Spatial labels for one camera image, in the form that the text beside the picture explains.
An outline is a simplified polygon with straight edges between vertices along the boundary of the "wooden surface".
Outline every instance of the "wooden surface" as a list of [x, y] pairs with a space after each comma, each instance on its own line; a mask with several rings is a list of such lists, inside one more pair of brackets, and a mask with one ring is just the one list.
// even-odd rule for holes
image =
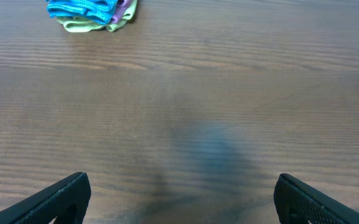
[[359, 0], [46, 4], [0, 0], [0, 210], [83, 171], [86, 224], [279, 223], [288, 172], [359, 212]]

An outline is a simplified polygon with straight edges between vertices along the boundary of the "folded cloth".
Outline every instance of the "folded cloth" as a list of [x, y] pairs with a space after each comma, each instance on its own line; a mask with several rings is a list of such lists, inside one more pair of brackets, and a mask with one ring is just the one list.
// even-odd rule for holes
[[82, 16], [99, 24], [107, 24], [116, 11], [116, 5], [117, 0], [50, 0], [47, 10], [51, 18]]
[[74, 17], [57, 17], [56, 20], [58, 23], [62, 24], [65, 30], [69, 32], [89, 32], [91, 30], [98, 30], [102, 28], [106, 28], [110, 32], [114, 32], [115, 30], [121, 28], [125, 25], [128, 20], [131, 20], [135, 14], [136, 3], [138, 0], [132, 0], [130, 6], [125, 11], [121, 20], [114, 24], [110, 22], [106, 25], [101, 25], [97, 22], [89, 20], [84, 17], [74, 16]]
[[120, 4], [117, 4], [116, 12], [114, 13], [113, 17], [111, 18], [112, 23], [118, 23], [118, 21], [122, 18], [125, 11], [128, 9], [128, 7], [131, 5], [132, 0], [125, 0], [123, 2], [120, 2]]

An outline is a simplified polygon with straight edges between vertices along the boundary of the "purple cloth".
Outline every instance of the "purple cloth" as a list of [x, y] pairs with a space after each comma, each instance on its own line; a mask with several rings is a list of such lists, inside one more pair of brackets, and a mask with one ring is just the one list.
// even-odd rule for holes
[[111, 22], [116, 24], [123, 17], [125, 11], [131, 5], [132, 0], [120, 0], [117, 2], [116, 12], [114, 12]]

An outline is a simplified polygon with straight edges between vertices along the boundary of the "blue cloth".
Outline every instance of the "blue cloth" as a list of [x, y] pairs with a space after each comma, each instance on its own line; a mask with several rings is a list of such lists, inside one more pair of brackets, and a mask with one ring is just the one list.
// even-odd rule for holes
[[116, 5], [117, 0], [50, 0], [47, 10], [51, 18], [82, 16], [106, 25], [113, 17]]

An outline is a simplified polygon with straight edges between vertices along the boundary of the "folded towel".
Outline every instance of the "folded towel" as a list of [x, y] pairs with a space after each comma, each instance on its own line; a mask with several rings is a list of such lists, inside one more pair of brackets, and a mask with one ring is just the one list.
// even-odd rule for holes
[[116, 5], [117, 0], [50, 0], [47, 10], [51, 18], [82, 16], [104, 25], [113, 17]]
[[80, 17], [80, 16], [57, 17], [56, 20], [57, 20], [57, 22], [59, 22], [60, 24], [63, 25], [65, 30], [67, 30], [69, 32], [89, 32], [91, 30], [98, 30], [98, 29], [102, 29], [104, 27], [108, 31], [114, 32], [115, 30], [117, 30], [117, 29], [121, 28], [122, 26], [124, 26], [125, 23], [128, 20], [132, 19], [132, 17], [135, 14], [137, 1], [138, 0], [132, 0], [131, 1], [131, 4], [129, 5], [129, 7], [125, 11], [125, 13], [122, 16], [121, 20], [116, 24], [110, 22], [109, 24], [101, 25], [99, 23], [96, 23], [96, 22], [94, 22], [92, 20], [89, 20], [87, 18]]
[[131, 5], [132, 0], [125, 0], [122, 2], [119, 2], [120, 4], [117, 4], [116, 12], [114, 13], [113, 17], [111, 18], [112, 23], [118, 23], [118, 21], [122, 18], [125, 11], [128, 9], [128, 7]]

